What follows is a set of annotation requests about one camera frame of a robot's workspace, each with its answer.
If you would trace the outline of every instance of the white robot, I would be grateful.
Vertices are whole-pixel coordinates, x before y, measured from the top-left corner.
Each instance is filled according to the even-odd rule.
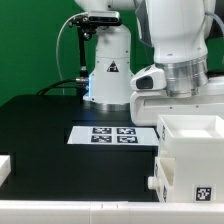
[[[139,37],[155,48],[155,64],[132,78],[130,32],[123,25],[99,27],[96,64],[85,102],[98,109],[125,110],[134,90],[131,117],[143,126],[155,125],[158,114],[224,114],[223,79],[208,82],[206,76],[205,39],[213,18],[205,13],[214,12],[216,0],[76,2],[87,12],[98,11],[99,17],[102,12],[137,9]]]
[[[100,109],[110,109],[110,107],[124,109],[125,105],[129,103],[131,95],[129,88],[131,80],[132,89],[136,91],[131,97],[132,119],[136,124],[154,124],[157,119],[156,115],[161,112],[167,113],[168,109],[177,108],[173,110],[175,113],[189,114],[195,103],[198,106],[197,109],[207,109],[205,113],[209,113],[208,108],[213,101],[215,102],[212,105],[213,110],[223,107],[222,80],[208,82],[205,75],[207,48],[204,39],[208,35],[212,23],[212,19],[205,17],[205,11],[214,11],[215,0],[76,0],[76,2],[87,11],[84,22],[86,18],[108,22],[108,19],[118,19],[116,13],[108,14],[108,11],[138,8],[140,39],[155,47],[155,65],[143,69],[131,80],[129,31],[124,26],[99,27],[97,29],[96,68],[90,76],[89,95],[86,95],[84,100],[95,104],[93,106]],[[179,201],[180,197],[176,198],[177,200],[171,200],[171,196],[175,193],[170,186],[170,183],[173,182],[172,177],[181,175],[175,173],[175,158],[173,158],[173,155],[179,151],[177,148],[168,147],[172,137],[170,133],[176,130],[167,126],[172,117],[166,116],[160,117],[157,127],[163,147],[160,148],[160,158],[155,164],[155,176],[159,178],[164,176],[164,180],[166,179],[168,183],[162,185],[160,181],[155,181],[152,178],[150,186],[157,188],[157,192],[158,185],[166,186],[166,191],[165,188],[160,187],[163,192],[158,195],[162,200],[174,203],[1,201],[1,223],[222,224],[224,220],[223,196],[221,201],[218,200],[219,203],[191,203],[189,198],[186,198],[187,195],[183,194],[182,202],[184,203]],[[211,152],[211,149],[207,147],[208,144],[203,147],[207,147],[206,152],[210,153],[209,157],[205,153],[208,159],[205,161],[211,161],[211,155],[214,164],[217,162],[217,157],[224,156],[224,153],[219,154],[220,151],[223,151],[224,133],[223,128],[217,128],[214,133],[214,125],[210,125],[211,123],[213,124],[214,120],[207,119],[206,122],[202,122],[202,126],[210,128],[212,135],[220,134],[220,136],[216,136],[220,142],[218,147],[215,147],[215,151],[218,153]],[[224,125],[223,120],[219,120],[217,123],[218,127],[221,124]],[[189,126],[187,118],[182,125]],[[173,139],[173,141],[176,144],[175,147],[179,147],[179,133],[176,134],[177,139]],[[211,147],[213,146],[212,141],[208,140]],[[185,145],[186,147],[190,147],[191,155],[194,154],[191,144]],[[185,156],[189,155],[187,149],[181,151],[186,152]],[[215,171],[223,172],[222,169],[219,170],[223,166],[222,157],[218,158],[218,163],[212,173],[218,184],[222,180],[218,179]],[[8,160],[8,157],[3,158],[0,164],[2,179],[10,171]],[[212,168],[211,163],[205,163],[202,158],[199,160],[200,163],[205,164],[205,167],[207,166],[206,169],[209,172],[209,167]],[[198,168],[196,159],[192,164]],[[181,170],[186,171],[182,160],[179,160],[178,165]],[[209,190],[215,189],[215,186],[207,189],[200,189],[198,186],[198,189],[201,197],[207,197]]]

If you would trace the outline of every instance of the black cable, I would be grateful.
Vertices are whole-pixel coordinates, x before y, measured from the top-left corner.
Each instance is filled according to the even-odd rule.
[[[66,79],[66,80],[62,80],[60,82],[56,82],[56,83],[54,83],[54,84],[52,84],[52,85],[50,85],[50,86],[48,86],[46,88],[41,89],[40,91],[38,91],[36,93],[36,95],[44,95],[45,93],[47,93],[51,89],[56,89],[56,88],[62,88],[63,89],[63,88],[67,88],[66,86],[59,87],[60,85],[63,85],[65,83],[76,83],[76,79]],[[83,88],[84,85],[74,86],[73,88],[76,88],[76,87],[77,88],[80,88],[80,87]]]

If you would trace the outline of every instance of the black tabletop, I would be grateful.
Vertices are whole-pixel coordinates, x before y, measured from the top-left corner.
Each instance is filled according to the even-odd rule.
[[[130,112],[102,112],[74,96],[17,96],[0,108],[0,155],[12,172],[0,199],[155,201],[147,189],[155,146],[68,145],[72,126],[134,126]]]

